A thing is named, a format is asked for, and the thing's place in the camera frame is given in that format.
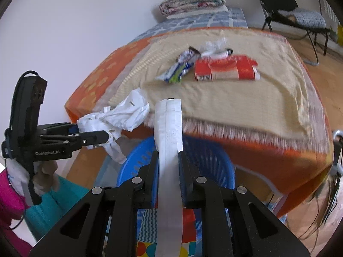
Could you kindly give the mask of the gloved left hand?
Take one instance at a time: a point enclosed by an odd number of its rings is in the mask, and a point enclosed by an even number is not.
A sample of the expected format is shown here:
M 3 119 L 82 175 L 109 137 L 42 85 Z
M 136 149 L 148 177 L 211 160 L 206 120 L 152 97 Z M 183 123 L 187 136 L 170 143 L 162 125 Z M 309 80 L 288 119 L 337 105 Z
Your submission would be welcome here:
M 29 173 L 16 160 L 7 162 L 8 178 L 14 189 L 24 196 L 23 186 L 29 183 Z M 50 190 L 58 191 L 60 188 L 59 177 L 56 174 L 57 163 L 55 160 L 35 162 L 37 173 L 33 177 L 34 191 L 39 196 Z

